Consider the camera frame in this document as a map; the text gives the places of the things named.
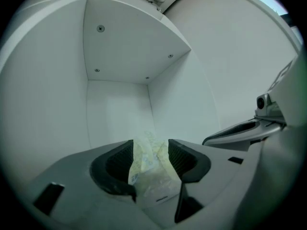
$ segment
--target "crumpled plastic bag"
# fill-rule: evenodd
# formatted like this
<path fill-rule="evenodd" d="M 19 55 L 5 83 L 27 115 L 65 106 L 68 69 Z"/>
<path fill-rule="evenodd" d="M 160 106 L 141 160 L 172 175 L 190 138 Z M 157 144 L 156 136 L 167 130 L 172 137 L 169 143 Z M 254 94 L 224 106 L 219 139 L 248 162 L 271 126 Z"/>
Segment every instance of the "crumpled plastic bag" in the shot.
<path fill-rule="evenodd" d="M 133 140 L 133 164 L 128 183 L 137 191 L 140 208 L 153 207 L 180 193 L 181 180 L 168 158 L 168 140 L 151 132 Z"/>

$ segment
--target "white curved surface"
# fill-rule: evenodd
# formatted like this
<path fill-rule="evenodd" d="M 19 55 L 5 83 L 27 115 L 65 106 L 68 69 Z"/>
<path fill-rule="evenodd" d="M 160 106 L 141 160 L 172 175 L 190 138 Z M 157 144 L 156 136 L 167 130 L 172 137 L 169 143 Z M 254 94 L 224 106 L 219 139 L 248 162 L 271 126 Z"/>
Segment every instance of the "white curved surface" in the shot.
<path fill-rule="evenodd" d="M 138 8 L 146 12 L 147 14 L 150 14 L 157 20 L 161 20 L 163 17 L 165 17 L 161 12 L 157 10 L 157 7 L 154 4 L 146 0 L 117 0 L 117 1 L 121 1 L 135 8 Z"/>
<path fill-rule="evenodd" d="M 179 142 L 205 154 L 211 161 L 210 170 L 199 182 L 186 184 L 188 195 L 207 207 L 219 197 L 219 194 L 224 191 L 241 169 L 241 164 L 231 162 L 228 159 L 231 157 L 245 159 L 247 152 L 196 146 L 193 143 L 180 140 Z"/>
<path fill-rule="evenodd" d="M 156 134 L 201 144 L 219 122 L 206 75 L 192 50 L 149 85 Z"/>
<path fill-rule="evenodd" d="M 266 139 L 255 177 L 236 214 L 236 230 L 255 229 L 291 198 L 305 166 L 306 133 L 307 126 L 286 127 Z"/>
<path fill-rule="evenodd" d="M 221 129 L 251 119 L 257 96 L 297 54 L 280 26 L 249 0 L 178 0 L 165 15 L 205 70 Z"/>
<path fill-rule="evenodd" d="M 288 38 L 289 42 L 292 44 L 295 51 L 298 53 L 301 48 L 301 43 L 299 42 L 297 36 L 293 33 L 286 21 L 281 18 L 273 9 L 267 6 L 260 0 L 246 0 L 255 6 L 257 6 L 262 12 L 269 16 L 275 24 L 282 30 L 285 36 Z"/>
<path fill-rule="evenodd" d="M 90 149 L 82 44 L 86 0 L 59 3 L 25 21 L 1 51 L 12 49 L 0 75 L 1 162 L 17 187 L 55 161 Z"/>
<path fill-rule="evenodd" d="M 101 154 L 125 141 L 77 153 L 56 162 L 33 180 L 26 189 L 30 202 L 51 182 L 65 185 L 49 217 L 74 230 L 160 230 L 131 196 L 110 195 L 90 176 L 90 164 Z"/>
<path fill-rule="evenodd" d="M 21 11 L 16 12 L 11 18 L 10 23 L 7 25 L 6 30 L 4 31 L 1 41 L 0 41 L 0 48 L 4 45 L 4 43 L 9 39 L 9 37 L 13 34 L 14 31 L 24 23 L 28 18 L 32 15 L 37 13 L 38 11 L 42 10 L 44 7 L 56 2 L 58 0 L 47 0 L 40 3 L 37 3 L 33 6 L 25 8 Z"/>
<path fill-rule="evenodd" d="M 263 142 L 251 145 L 237 173 L 218 197 L 172 229 L 232 229 L 236 211 L 256 173 L 262 146 Z M 195 199 L 202 198 L 202 194 L 198 191 Z"/>

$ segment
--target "window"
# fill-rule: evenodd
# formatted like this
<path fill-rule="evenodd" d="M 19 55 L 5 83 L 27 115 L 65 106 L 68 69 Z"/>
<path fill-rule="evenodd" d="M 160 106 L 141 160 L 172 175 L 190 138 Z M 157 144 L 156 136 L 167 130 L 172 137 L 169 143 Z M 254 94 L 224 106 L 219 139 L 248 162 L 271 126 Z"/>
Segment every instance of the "window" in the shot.
<path fill-rule="evenodd" d="M 281 4 L 276 0 L 260 0 L 260 1 L 269 6 L 279 16 L 281 16 L 284 19 L 284 21 L 290 26 L 291 30 L 294 32 L 299 42 L 303 44 L 303 37 L 299 32 L 298 27 L 295 26 L 291 17 L 288 14 L 288 11 Z"/>
<path fill-rule="evenodd" d="M 288 11 L 276 0 L 260 0 L 260 1 L 268 5 L 278 15 L 284 15 L 288 13 Z"/>

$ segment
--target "white ceiling panel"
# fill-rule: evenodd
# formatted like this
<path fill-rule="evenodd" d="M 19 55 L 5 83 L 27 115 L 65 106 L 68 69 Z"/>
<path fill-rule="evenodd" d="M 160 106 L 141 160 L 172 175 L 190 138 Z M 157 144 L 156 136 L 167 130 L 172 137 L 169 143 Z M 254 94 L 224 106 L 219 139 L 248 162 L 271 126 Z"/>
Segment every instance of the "white ceiling panel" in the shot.
<path fill-rule="evenodd" d="M 97 31 L 99 25 L 103 32 Z M 83 47 L 89 80 L 140 84 L 150 83 L 190 51 L 162 22 L 116 0 L 87 1 Z"/>

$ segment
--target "black rubber pad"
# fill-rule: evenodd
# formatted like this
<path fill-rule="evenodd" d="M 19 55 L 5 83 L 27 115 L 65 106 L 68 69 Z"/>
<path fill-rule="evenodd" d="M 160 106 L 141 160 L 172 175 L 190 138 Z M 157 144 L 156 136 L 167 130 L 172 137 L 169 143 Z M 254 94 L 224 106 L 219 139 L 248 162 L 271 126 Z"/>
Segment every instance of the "black rubber pad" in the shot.
<path fill-rule="evenodd" d="M 173 139 L 168 140 L 168 156 L 183 183 L 199 182 L 211 168 L 206 155 Z"/>
<path fill-rule="evenodd" d="M 175 223 L 179 223 L 202 209 L 202 205 L 193 197 L 189 197 L 184 184 L 181 185 Z"/>
<path fill-rule="evenodd" d="M 136 199 L 134 186 L 128 184 L 133 163 L 133 140 L 96 158 L 90 168 L 94 182 L 104 191 L 114 195 L 131 195 Z"/>
<path fill-rule="evenodd" d="M 49 215 L 63 190 L 63 185 L 50 183 L 38 196 L 33 205 L 41 212 Z"/>

